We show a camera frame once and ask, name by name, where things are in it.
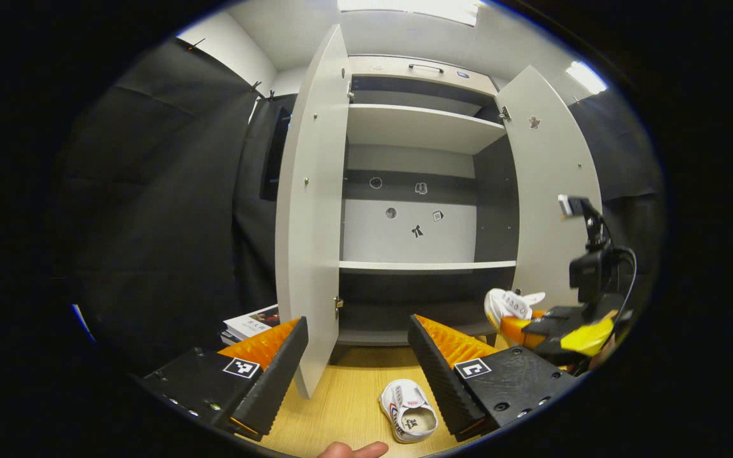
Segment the door hinge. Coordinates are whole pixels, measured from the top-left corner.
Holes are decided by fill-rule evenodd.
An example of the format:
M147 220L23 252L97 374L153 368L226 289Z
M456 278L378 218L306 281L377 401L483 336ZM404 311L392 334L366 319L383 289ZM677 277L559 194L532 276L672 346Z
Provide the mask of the door hinge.
M499 109L499 120L511 121L511 115L508 114L508 107L504 106Z
M335 296L332 298L332 303L335 306L335 319L338 319L338 310L344 306L344 301L342 301L338 296Z

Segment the ceiling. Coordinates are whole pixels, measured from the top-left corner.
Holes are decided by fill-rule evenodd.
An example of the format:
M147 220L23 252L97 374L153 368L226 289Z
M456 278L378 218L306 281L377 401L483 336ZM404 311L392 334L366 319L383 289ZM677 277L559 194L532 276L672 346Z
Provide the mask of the ceiling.
M336 0L248 0L228 9L279 71L312 60L332 24L350 54L409 55L510 81L533 65L566 102L590 93L564 70L578 56L526 18L481 6L471 27L400 11L338 11Z

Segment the black cable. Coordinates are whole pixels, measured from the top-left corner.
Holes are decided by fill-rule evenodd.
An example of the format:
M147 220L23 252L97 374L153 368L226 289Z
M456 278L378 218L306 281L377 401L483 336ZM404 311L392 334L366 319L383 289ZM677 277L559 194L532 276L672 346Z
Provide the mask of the black cable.
M607 220L604 219L604 217L601 217L601 223L604 225L604 229L607 230L607 237L610 238L610 241L614 244L616 244L616 240L613 237L613 232L610 231L610 226L607 225ZM620 291L620 266L619 263L616 263L616 293Z
M618 325L618 320L620 319L620 317L622 317L624 313L624 308L626 307L626 303L629 301L629 294L632 293L632 288L635 285L635 277L638 276L638 259L637 257L635 257L635 252L630 247L614 247L613 252L618 254L616 265L620 264L620 262L622 261L622 258L620 257L621 255L623 254L631 255L632 258L631 259L628 258L626 260L629 261L629 264L631 264L632 266L632 281L629 282L629 289L626 292L626 296L624 296L624 301L622 302L622 306L619 308L618 313L613 318L613 330L611 330L607 338L604 339L604 343L601 346L602 349L605 345L607 345L607 342L609 342L609 340L613 338L613 334L615 333L616 327ZM578 376L580 373L587 370L587 368L590 366L591 360L592 360L592 357L586 357L581 363L579 363L578 366L576 366L576 369L573 371L573 376L574 377Z
M610 331L610 334L604 340L605 345L607 345L607 342L609 342L609 340L613 337L613 334L616 331L616 325L618 325L618 320L620 319L620 317L622 317L624 313L626 303L629 301L629 294L632 293L632 288L635 285L635 278L638 276L638 259L637 257L635 257L635 252L630 247L614 247L613 252L616 252L619 255L617 263L620 263L620 255L622 254L628 254L632 257L631 260L628 260L631 261L630 264L632 265L632 280L629 281L629 289L626 291L626 295L624 296L624 302L622 302L622 306L618 310L615 318L613 318L613 330Z

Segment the hand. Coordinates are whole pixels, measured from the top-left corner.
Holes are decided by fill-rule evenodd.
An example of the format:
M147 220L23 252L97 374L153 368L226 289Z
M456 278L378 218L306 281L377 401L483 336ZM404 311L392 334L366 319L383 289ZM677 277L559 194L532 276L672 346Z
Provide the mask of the hand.
M349 445L334 441L318 458L378 458L389 451L389 446L375 441L365 447L353 450Z

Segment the cabinet drawer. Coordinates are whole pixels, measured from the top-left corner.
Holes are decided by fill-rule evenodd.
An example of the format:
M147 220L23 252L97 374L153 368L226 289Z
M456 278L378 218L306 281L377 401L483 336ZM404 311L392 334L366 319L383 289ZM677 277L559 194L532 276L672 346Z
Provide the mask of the cabinet drawer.
M386 55L350 55L349 65L352 67L353 76L387 76L433 81L489 96L495 96L498 92L491 78L482 73L430 60Z

